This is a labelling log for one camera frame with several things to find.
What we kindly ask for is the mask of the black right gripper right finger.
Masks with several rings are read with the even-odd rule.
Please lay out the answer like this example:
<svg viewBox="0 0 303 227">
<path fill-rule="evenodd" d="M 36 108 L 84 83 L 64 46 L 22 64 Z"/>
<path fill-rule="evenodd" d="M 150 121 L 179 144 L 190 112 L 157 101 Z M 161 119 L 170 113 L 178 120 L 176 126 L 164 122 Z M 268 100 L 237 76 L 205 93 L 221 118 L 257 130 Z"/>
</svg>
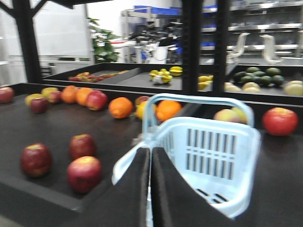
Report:
<svg viewBox="0 0 303 227">
<path fill-rule="evenodd" d="M 164 148 L 155 147 L 151 160 L 151 207 L 155 227 L 237 226 L 189 186 Z"/>
</svg>

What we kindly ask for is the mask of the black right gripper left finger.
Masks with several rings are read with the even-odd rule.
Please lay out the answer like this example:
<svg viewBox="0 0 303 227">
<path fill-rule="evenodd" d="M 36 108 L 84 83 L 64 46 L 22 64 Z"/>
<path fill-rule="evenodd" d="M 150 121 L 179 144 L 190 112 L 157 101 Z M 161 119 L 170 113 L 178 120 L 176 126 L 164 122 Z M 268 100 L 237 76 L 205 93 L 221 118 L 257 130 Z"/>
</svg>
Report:
<svg viewBox="0 0 303 227">
<path fill-rule="evenodd" d="M 85 211 L 77 227 L 145 227 L 150 150 L 139 148 L 115 186 Z"/>
</svg>

